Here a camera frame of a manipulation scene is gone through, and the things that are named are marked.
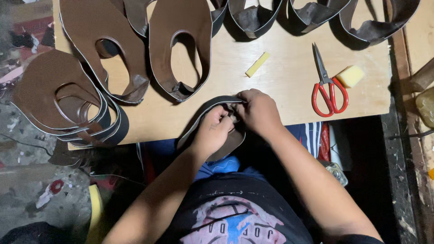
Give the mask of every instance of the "graphic print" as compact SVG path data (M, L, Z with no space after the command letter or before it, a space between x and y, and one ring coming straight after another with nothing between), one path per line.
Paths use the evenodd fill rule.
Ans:
M197 208L192 233L180 239L184 244L259 244L286 242L276 225L283 222L260 206L236 196L223 196Z

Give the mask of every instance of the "red plastic bag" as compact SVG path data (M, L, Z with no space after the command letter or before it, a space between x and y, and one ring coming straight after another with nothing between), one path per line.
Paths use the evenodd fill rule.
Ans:
M321 128L321 138L318 159L331 162L330 160L330 139L329 139L329 123L323 122Z

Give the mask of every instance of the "tattoo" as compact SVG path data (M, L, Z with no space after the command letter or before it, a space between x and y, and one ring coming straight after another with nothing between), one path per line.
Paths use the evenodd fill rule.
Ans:
M215 130L215 129L217 129L217 124L211 124L209 130Z

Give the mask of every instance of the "scissors blade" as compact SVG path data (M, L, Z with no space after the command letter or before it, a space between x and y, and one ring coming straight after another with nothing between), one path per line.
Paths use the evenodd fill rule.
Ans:
M325 83L329 83L330 79L327 75L327 70L324 67L324 63L322 62L321 54L319 53L318 47L316 43L312 43L313 56L315 58L316 69L318 71L320 85L324 85Z

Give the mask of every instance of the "scissors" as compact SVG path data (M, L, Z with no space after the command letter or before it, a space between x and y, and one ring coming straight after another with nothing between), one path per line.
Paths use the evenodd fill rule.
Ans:
M316 46L316 43L312 43L312 50L313 50L313 56L315 58L315 64L316 69L318 70L319 75L319 83L315 84L315 87L313 88L312 93L312 106L313 110L321 117L330 117L334 115L335 113L342 113L347 109L348 106L348 93L344 86L336 79L336 77L329 78L327 75L327 70L324 67L324 63L322 62L321 54L319 53L318 47ZM325 84L329 84L329 93L330 98L327 95L327 92L324 88ZM341 109L338 109L336 107L336 99L335 99L335 84L341 90L342 95L344 96L344 104L342 105ZM325 103L327 104L327 107L329 108L329 113L325 114L322 113L316 104L316 96L318 95L318 90L321 92L322 97L324 98Z

